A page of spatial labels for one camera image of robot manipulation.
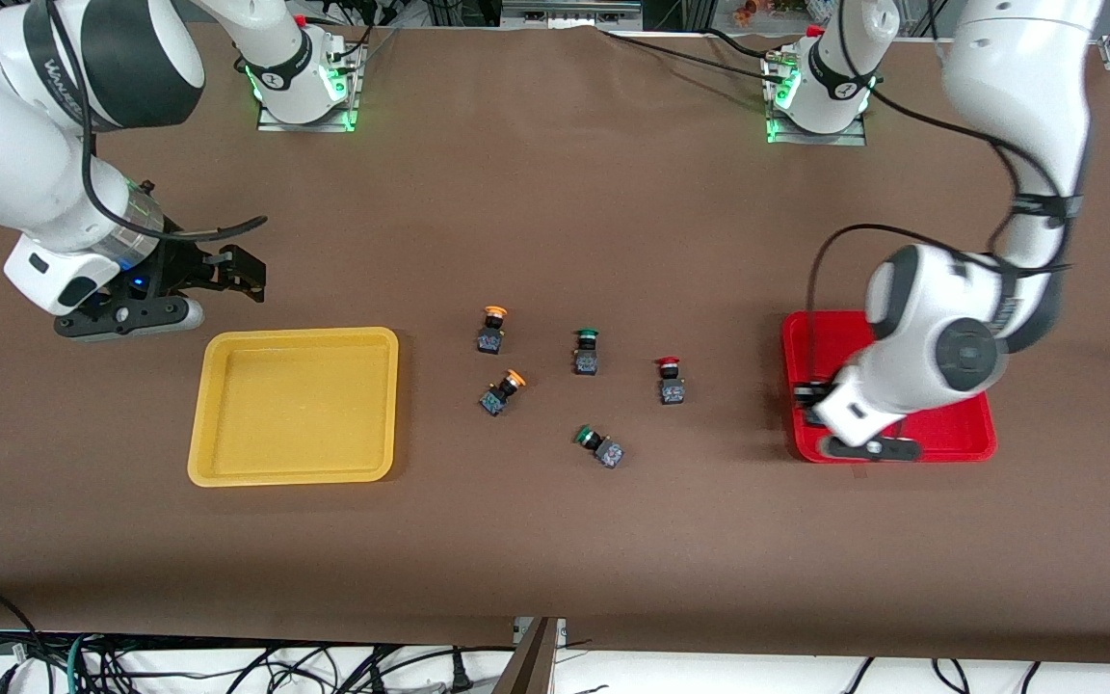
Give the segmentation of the yellow push button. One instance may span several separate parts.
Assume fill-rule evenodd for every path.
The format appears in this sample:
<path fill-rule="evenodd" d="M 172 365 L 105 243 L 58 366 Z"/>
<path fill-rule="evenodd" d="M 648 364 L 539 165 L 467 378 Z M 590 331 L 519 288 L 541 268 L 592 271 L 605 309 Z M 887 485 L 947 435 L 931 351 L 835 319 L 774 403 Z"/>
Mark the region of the yellow push button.
<path fill-rule="evenodd" d="M 518 372 L 508 369 L 498 383 L 490 384 L 488 390 L 480 398 L 480 406 L 490 416 L 498 416 L 508 406 L 513 396 L 516 396 L 523 388 L 527 388 L 525 378 L 521 378 Z"/>
<path fill-rule="evenodd" d="M 508 311 L 504 306 L 490 305 L 484 306 L 482 312 L 484 313 L 484 320 L 482 320 L 482 326 L 477 333 L 476 350 L 480 353 L 498 355 L 502 348 L 502 339 L 505 336 L 503 324 L 505 324 Z"/>

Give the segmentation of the yellow plastic tray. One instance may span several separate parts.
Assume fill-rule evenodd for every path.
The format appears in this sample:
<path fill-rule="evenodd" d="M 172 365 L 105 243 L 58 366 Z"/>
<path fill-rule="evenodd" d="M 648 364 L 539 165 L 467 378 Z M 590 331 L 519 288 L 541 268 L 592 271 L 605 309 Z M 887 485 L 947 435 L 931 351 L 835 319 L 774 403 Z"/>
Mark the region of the yellow plastic tray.
<path fill-rule="evenodd" d="M 400 342 L 387 328 L 224 333 L 199 373 L 199 487 L 371 483 L 395 461 Z"/>

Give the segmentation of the red plastic tray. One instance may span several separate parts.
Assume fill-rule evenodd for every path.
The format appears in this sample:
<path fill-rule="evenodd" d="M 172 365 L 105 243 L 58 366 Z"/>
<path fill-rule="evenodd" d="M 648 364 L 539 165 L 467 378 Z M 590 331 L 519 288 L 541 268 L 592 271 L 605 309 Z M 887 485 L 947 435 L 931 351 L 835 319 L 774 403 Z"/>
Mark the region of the red plastic tray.
<path fill-rule="evenodd" d="M 831 436 L 830 430 L 803 426 L 794 405 L 794 384 L 829 381 L 848 358 L 872 342 L 871 330 L 859 310 L 816 311 L 814 328 L 814 368 L 809 368 L 806 313 L 796 311 L 783 320 L 780 336 L 785 386 L 789 394 L 787 431 L 790 444 L 799 457 L 810 463 L 872 463 L 824 457 L 819 443 L 823 437 Z M 950 406 L 911 414 L 885 429 L 881 436 L 917 440 L 921 444 L 922 456 L 914 463 L 979 463 L 989 460 L 998 445 L 990 401 L 983 394 Z"/>

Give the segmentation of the brown table cloth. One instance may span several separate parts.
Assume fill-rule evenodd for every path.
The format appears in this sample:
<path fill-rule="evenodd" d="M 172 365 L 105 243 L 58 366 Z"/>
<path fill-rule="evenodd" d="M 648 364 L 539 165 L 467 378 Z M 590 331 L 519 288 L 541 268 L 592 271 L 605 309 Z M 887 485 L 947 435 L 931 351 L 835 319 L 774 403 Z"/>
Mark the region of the brown table cloth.
<path fill-rule="evenodd" d="M 503 643 L 567 618 L 595 648 L 1110 662 L 1110 71 L 1052 334 L 990 390 L 998 451 L 811 465 L 785 434 L 780 325 L 856 308 L 897 247 L 978 249 L 1008 209 L 986 145 L 881 105 L 864 147 L 765 140 L 757 86 L 591 28 L 410 30 L 353 133 L 256 131 L 216 27 L 184 124 L 98 138 L 181 225 L 243 238 L 266 300 L 199 293 L 190 333 L 83 344 L 6 280 L 0 594 L 38 628 Z M 508 311 L 480 353 L 484 306 Z M 395 463 L 367 484 L 204 489 L 208 342 L 383 326 Z M 598 373 L 576 375 L 582 328 Z M 656 361 L 682 360 L 665 406 Z M 480 406 L 508 369 L 527 381 Z M 601 466 L 589 425 L 624 451 Z"/>

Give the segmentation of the aluminium profile bar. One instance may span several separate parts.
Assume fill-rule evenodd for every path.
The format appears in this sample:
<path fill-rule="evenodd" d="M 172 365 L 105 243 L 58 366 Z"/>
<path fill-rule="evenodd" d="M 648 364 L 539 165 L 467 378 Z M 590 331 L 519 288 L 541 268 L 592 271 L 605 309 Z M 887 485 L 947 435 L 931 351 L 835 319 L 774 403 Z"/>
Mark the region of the aluminium profile bar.
<path fill-rule="evenodd" d="M 556 654 L 567 645 L 565 618 L 514 618 L 515 650 L 490 694 L 549 694 Z"/>

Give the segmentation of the grey metal box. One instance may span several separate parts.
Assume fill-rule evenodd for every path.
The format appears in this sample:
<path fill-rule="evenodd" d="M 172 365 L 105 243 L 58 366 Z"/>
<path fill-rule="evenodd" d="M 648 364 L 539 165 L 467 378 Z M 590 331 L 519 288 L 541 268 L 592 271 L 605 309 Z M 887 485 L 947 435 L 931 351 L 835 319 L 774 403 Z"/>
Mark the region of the grey metal box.
<path fill-rule="evenodd" d="M 642 0 L 501 0 L 501 28 L 644 30 Z"/>

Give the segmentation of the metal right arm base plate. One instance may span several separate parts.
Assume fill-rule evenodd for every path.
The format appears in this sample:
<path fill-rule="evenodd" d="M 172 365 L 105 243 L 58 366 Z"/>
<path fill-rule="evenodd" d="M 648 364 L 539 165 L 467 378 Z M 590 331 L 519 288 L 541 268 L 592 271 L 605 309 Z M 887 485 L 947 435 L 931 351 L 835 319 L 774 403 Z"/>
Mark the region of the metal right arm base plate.
<path fill-rule="evenodd" d="M 339 66 L 330 68 L 327 84 L 340 100 L 325 115 L 310 123 L 285 123 L 258 105 L 256 130 L 261 132 L 307 132 L 307 133 L 352 133 L 357 130 L 359 105 L 364 88 L 365 63 L 370 49 L 367 43 L 356 43 L 349 48 L 349 56 L 340 59 Z"/>

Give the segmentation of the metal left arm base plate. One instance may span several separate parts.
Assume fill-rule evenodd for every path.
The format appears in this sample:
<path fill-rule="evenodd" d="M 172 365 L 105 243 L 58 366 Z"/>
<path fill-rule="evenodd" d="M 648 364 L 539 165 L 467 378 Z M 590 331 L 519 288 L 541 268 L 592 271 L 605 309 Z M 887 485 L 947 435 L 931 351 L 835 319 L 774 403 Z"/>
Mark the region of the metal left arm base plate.
<path fill-rule="evenodd" d="M 771 51 L 761 62 L 761 76 L 771 79 L 765 86 L 767 141 L 790 145 L 866 145 L 862 113 L 876 79 L 861 86 L 858 80 L 844 82 L 838 76 L 820 78 L 803 58 L 798 52 Z"/>

